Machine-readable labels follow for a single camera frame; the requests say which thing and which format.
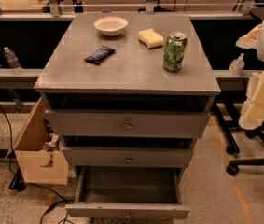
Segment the grey drawer cabinet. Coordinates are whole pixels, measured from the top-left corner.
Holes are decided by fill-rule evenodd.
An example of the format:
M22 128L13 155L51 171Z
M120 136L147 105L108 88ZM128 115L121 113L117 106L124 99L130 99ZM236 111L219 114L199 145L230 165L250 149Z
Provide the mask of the grey drawer cabinet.
M176 14L129 14L123 35L96 31L94 14L74 18L35 83L47 110L124 113L207 113L220 88L188 17ZM163 50L148 49L137 34L154 28L188 37L179 71L163 69ZM85 58L101 46L115 49L100 65ZM191 149L199 138L63 136L63 147L131 147Z

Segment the white bowl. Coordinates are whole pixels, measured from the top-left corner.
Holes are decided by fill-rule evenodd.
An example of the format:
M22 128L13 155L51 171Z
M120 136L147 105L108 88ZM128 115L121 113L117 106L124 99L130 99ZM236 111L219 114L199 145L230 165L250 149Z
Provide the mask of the white bowl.
M94 27L106 36L117 36L122 33L128 22L121 17L103 17L94 23Z

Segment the grey drawer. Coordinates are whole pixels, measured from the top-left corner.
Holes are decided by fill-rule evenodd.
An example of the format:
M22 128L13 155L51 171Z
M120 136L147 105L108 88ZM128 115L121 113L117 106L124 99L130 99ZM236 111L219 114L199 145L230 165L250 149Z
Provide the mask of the grey drawer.
M65 209L71 217L184 219L189 213L171 168L84 167L75 201Z
M47 110L53 131L63 136L201 138L204 112L124 113Z
M112 167L188 167L191 149L123 148L123 147L64 147L63 154L73 166Z

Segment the grey middle drawer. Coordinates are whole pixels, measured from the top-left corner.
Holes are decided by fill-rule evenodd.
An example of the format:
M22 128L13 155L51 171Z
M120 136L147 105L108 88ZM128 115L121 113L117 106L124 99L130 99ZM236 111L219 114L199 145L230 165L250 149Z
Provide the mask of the grey middle drawer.
M123 147L64 147L63 154L73 166L112 167L188 167L191 149L123 148Z

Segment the black office chair base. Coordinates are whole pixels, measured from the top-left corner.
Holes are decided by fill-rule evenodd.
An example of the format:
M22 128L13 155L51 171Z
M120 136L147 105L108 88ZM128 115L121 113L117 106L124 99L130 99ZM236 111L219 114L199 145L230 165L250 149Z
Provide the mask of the black office chair base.
M264 169L264 124L254 130L239 126L239 111L232 102L213 105L220 127L227 141L226 152L231 155L226 171L237 175L241 170L251 171L254 166Z

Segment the dark blue snack packet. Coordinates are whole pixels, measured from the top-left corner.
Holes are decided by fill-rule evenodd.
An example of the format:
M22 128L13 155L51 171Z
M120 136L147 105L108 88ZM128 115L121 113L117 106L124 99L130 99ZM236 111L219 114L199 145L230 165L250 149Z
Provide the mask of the dark blue snack packet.
M107 46L101 46L99 49L97 49L96 51L94 51L90 56L88 56L87 58L85 58L85 61L87 63L92 63L95 65L100 65L101 62L108 56L110 56L111 54L115 53L116 50L109 48Z

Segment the grey top drawer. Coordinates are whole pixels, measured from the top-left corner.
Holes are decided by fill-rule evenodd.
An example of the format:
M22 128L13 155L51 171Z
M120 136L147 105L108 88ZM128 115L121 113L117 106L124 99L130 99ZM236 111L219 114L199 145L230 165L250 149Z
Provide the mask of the grey top drawer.
M201 138L204 112L124 113L47 110L53 131L63 136Z

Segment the green soda can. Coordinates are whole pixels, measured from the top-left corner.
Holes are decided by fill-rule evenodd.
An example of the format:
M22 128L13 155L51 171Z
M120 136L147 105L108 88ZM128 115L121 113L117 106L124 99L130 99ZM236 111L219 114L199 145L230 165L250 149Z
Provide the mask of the green soda can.
M169 33L163 54L164 69L171 72L176 72L181 68L187 42L187 36L184 33Z

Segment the clear water bottle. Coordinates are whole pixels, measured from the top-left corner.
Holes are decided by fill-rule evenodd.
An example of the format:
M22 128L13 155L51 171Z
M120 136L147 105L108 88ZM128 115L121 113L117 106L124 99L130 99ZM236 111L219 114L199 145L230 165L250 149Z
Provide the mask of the clear water bottle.
M7 62L15 75L20 75L23 73L21 63L16 53L12 49L9 47L4 47L4 56L6 57Z

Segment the wooden box with clutter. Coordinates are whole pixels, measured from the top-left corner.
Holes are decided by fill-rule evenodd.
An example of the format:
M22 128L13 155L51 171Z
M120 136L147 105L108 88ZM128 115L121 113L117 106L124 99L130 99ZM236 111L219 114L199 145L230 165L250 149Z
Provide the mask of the wooden box with clutter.
M68 164L60 150L44 151L49 141L42 99L33 106L14 143L13 149L26 183L66 185Z

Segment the yellow sponge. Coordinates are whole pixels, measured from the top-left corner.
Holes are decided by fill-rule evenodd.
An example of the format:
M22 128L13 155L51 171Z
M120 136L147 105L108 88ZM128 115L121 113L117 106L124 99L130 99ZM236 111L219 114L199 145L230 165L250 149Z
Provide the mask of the yellow sponge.
M138 39L146 44L149 49L161 47L163 45L163 37L153 29L139 31Z

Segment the grey bottom drawer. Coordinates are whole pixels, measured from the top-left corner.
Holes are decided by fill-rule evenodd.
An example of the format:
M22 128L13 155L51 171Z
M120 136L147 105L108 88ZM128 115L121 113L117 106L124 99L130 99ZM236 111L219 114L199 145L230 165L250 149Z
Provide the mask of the grey bottom drawer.
M65 209L71 217L184 219L189 213L171 168L84 167L75 201Z

